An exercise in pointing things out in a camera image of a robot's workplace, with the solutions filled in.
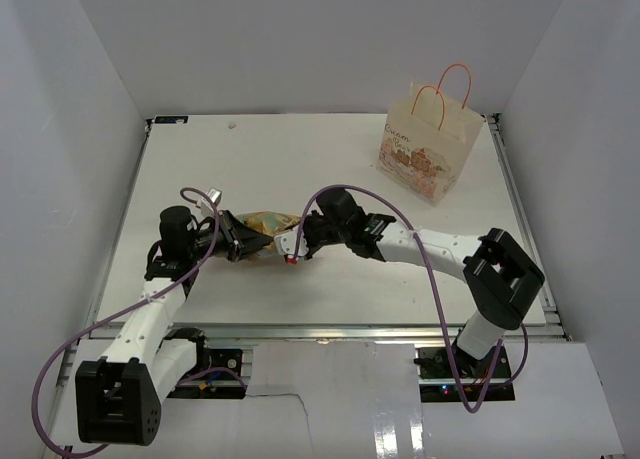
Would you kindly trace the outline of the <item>brown kettle chips bag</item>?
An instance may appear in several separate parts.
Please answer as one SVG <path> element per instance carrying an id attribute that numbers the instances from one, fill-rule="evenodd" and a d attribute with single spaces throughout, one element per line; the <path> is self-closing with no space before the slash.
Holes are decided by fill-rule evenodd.
<path id="1" fill-rule="evenodd" d="M 287 230 L 296 227 L 301 217 L 293 214 L 285 214 L 273 211 L 258 211 L 243 213 L 236 216 L 236 218 L 248 229 L 255 231 L 258 234 L 269 236 L 273 239 L 276 235 L 279 235 Z M 264 260 L 278 257 L 279 253 L 274 241 L 264 245 L 260 250 L 254 248 L 244 249 L 239 256 L 238 261 L 243 260 Z"/>

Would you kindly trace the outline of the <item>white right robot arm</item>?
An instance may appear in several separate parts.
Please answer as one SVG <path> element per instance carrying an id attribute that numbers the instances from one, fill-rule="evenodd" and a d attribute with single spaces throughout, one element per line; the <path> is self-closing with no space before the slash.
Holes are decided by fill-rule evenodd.
<path id="1" fill-rule="evenodd" d="M 477 376 L 504 333 L 523 324 L 545 283 L 542 270 L 505 230 L 463 236 L 416 229 L 399 211 L 365 212 L 351 192 L 326 187 L 311 199 L 318 208 L 305 209 L 289 258 L 343 244 L 364 259 L 424 266 L 465 283 L 476 310 L 452 345 L 451 363 L 459 375 Z"/>

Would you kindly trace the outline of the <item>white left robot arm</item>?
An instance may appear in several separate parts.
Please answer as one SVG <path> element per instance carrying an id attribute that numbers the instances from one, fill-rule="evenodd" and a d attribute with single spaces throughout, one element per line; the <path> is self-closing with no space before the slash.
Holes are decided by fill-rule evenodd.
<path id="1" fill-rule="evenodd" d="M 147 256 L 139 308 L 98 359 L 76 370 L 77 428 L 84 443 L 146 446 L 154 440 L 164 399 L 185 374 L 199 378 L 211 366 L 197 330 L 180 335 L 170 329 L 197 265 L 211 256 L 236 262 L 273 241 L 227 211 L 198 221 L 186 206 L 163 210 L 159 232 Z"/>

